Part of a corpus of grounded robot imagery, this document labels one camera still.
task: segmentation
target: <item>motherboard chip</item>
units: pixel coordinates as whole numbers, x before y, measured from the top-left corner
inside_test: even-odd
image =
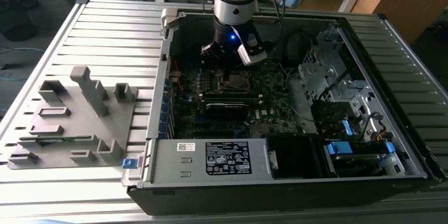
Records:
[[[229,74],[228,80],[224,75],[218,76],[218,91],[221,93],[249,93],[249,75],[246,72]]]

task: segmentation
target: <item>gray block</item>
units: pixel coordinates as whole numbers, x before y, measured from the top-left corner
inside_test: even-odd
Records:
[[[69,158],[77,164],[93,163],[96,161],[94,154],[90,150],[72,150]]]
[[[58,94],[65,92],[64,85],[60,81],[44,81],[38,87],[38,94],[41,98],[48,102],[49,105],[57,105],[61,103]]]
[[[32,135],[62,134],[64,128],[60,125],[33,125],[29,131]]]
[[[105,92],[104,86],[102,86],[102,84],[101,84],[100,81],[93,81],[93,82],[96,82],[94,89],[98,92],[100,97],[101,97],[101,99],[104,101],[106,99],[106,92]]]
[[[102,102],[104,93],[101,93],[101,89],[104,90],[104,88],[98,81],[90,80],[89,68],[85,66],[74,66],[69,75],[70,80],[77,82],[85,100],[89,102],[96,114],[105,116],[106,106]]]
[[[96,135],[93,135],[89,138],[85,137],[76,138],[74,143],[77,145],[97,145],[98,140],[100,139],[96,137]]]
[[[126,83],[117,83],[113,88],[113,95],[117,102],[133,102],[134,94],[132,93],[130,87]]]
[[[30,140],[18,139],[17,144],[20,144],[24,148],[41,147],[41,144],[37,139]]]
[[[122,157],[122,149],[114,139],[112,140],[110,148],[106,146],[102,139],[100,139],[96,152],[98,153],[98,155],[105,161],[118,160]]]
[[[12,153],[8,161],[16,165],[29,165],[37,163],[38,157],[32,152],[22,151],[18,153]]]
[[[41,117],[46,116],[69,116],[70,111],[68,107],[50,107],[50,108],[41,108],[38,109],[37,114]]]
[[[22,162],[21,164],[8,163],[10,169],[38,169],[38,168],[62,168],[62,167],[100,167],[117,166],[122,159],[106,159],[106,156],[114,155],[112,153],[102,153],[105,159],[96,152],[97,144],[102,139],[105,145],[110,147],[113,140],[125,150],[125,145],[129,137],[129,127],[132,122],[132,113],[134,102],[118,103],[114,99],[114,87],[104,87],[106,97],[104,100],[108,107],[108,115],[98,117],[96,112],[90,109],[90,105],[85,100],[78,86],[65,87],[66,92],[58,95],[62,106],[70,109],[69,116],[40,116],[34,113],[29,128],[32,125],[60,125],[64,129],[61,134],[33,135],[28,131],[18,136],[18,140],[25,141],[24,147],[21,144],[16,147],[16,152],[26,150],[38,156],[38,162]],[[130,87],[132,93],[137,94],[137,89]],[[41,100],[38,109],[53,108]],[[96,157],[96,161],[76,163],[69,158],[72,150],[90,150]]]

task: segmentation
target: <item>floor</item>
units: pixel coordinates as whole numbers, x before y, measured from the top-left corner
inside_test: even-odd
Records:
[[[74,1],[76,0],[38,0],[40,6],[29,10],[29,17],[38,29],[37,36],[24,42],[9,42],[0,35],[0,46],[10,48],[34,47],[45,50],[72,9]],[[201,2],[201,0],[168,1],[182,3]],[[434,36],[432,31],[426,31],[414,42],[413,49],[444,87],[448,87],[448,72],[445,71],[445,69],[448,69],[448,60],[445,60],[448,44],[445,40],[446,39],[441,39],[441,36]],[[0,70],[0,77],[14,79],[26,78],[38,59],[40,53],[36,51],[13,51],[1,54],[0,60],[8,64],[8,68]],[[24,81],[0,80],[0,116],[4,115],[4,110],[8,110],[22,84]]]

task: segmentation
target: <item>blue tab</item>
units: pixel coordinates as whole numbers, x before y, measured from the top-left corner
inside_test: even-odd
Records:
[[[164,95],[161,98],[161,101],[162,103],[169,103],[169,97]]]
[[[161,123],[166,123],[166,121],[168,121],[168,114],[161,113],[161,114],[160,114],[160,122],[161,122]]]
[[[389,153],[394,152],[394,146],[393,146],[393,143],[386,142],[386,143],[385,143],[385,147],[386,147],[386,150],[389,151]]]
[[[157,140],[161,140],[161,139],[166,139],[166,135],[165,135],[165,134],[160,134],[160,133],[158,133]]]
[[[328,149],[328,153],[329,153],[329,155],[336,154],[336,151],[334,151],[334,148],[333,148],[333,145],[332,145],[332,144],[326,145],[326,149]]]
[[[344,124],[344,127],[345,127],[346,134],[349,136],[352,136],[353,135],[353,131],[352,131],[352,128],[349,127],[350,125],[348,124],[348,120],[342,120],[342,124]]]
[[[165,79],[165,89],[169,89],[172,84],[173,84],[172,81]]]
[[[166,131],[166,124],[165,123],[160,123],[158,124],[158,132],[165,132]]]
[[[161,112],[168,112],[169,106],[166,104],[161,105]]]
[[[349,142],[345,142],[345,141],[330,142],[330,144],[326,145],[326,149],[328,149],[329,155],[353,153],[352,147],[349,146]]]
[[[134,158],[125,158],[122,160],[122,169],[137,169],[138,168],[138,160]]]

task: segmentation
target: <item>motherboard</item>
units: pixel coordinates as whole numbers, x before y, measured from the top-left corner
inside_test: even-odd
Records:
[[[277,62],[232,70],[204,60],[173,59],[170,65],[174,138],[260,138],[273,132],[301,132],[285,85],[292,74]]]

